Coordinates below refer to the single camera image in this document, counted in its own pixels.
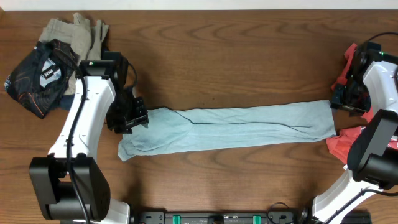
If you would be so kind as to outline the navy blue folded garment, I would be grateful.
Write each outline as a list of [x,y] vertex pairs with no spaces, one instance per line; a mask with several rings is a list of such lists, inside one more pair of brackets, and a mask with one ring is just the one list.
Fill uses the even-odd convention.
[[[62,63],[64,63],[67,67],[71,68],[71,70],[75,73],[75,75],[78,78],[83,77],[82,69],[78,67],[78,65],[69,55],[67,55],[65,52],[63,52],[60,49],[54,49],[54,53],[62,61]],[[75,95],[62,96],[58,107],[64,110],[70,110],[70,108],[72,107],[74,96]]]

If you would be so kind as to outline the red printed t-shirt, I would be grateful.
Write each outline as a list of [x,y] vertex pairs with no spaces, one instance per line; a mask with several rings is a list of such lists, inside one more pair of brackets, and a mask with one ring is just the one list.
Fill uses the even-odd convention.
[[[355,81],[350,66],[353,44],[345,52],[346,65],[336,82],[347,84]],[[367,126],[342,129],[335,137],[326,140],[329,151],[344,163],[365,162],[370,154],[382,154],[385,149],[397,149],[397,65],[388,62],[373,62],[366,70],[362,82],[369,92],[371,109],[362,117]]]

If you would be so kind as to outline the khaki folded pants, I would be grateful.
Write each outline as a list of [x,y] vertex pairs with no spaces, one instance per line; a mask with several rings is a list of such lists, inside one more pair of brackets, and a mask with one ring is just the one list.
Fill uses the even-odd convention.
[[91,21],[79,13],[73,14],[73,23],[63,22],[59,19],[49,20],[39,37],[42,43],[53,39],[70,44],[72,50],[78,55],[79,65],[82,60],[100,60],[103,42],[108,34],[109,25],[102,20],[97,20],[95,26]]

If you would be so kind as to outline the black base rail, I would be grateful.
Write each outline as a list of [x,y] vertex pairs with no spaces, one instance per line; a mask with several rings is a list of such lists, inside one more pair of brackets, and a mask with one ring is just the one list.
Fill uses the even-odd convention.
[[315,218],[302,220],[293,211],[274,210],[269,213],[164,213],[142,212],[121,218],[112,214],[99,224],[295,224],[319,223]]

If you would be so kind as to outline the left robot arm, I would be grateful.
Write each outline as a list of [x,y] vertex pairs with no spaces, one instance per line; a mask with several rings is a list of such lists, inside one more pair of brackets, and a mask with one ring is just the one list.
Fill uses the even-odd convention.
[[76,81],[63,129],[45,157],[33,157],[30,179],[46,220],[67,223],[132,223],[128,203],[111,197],[97,165],[97,149],[109,107],[119,95],[109,78]]

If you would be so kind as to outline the black patterned shirt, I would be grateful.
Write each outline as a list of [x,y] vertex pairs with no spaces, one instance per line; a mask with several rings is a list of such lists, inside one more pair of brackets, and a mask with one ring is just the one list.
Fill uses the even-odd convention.
[[58,39],[38,41],[7,77],[4,88],[11,98],[42,119],[58,105],[78,59],[68,43]]

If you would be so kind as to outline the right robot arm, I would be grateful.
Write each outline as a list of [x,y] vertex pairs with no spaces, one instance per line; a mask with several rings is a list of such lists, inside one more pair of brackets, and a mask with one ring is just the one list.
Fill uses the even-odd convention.
[[374,116],[355,140],[343,175],[313,199],[302,223],[341,223],[360,203],[375,194],[395,197],[397,150],[388,146],[397,135],[397,65],[373,62],[363,75]]

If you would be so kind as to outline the light blue t-shirt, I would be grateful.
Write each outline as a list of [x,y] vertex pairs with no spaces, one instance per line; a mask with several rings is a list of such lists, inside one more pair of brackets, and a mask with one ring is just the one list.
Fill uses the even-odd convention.
[[317,142],[336,134],[328,100],[250,108],[148,112],[147,126],[125,134],[118,156],[153,156],[188,151]]

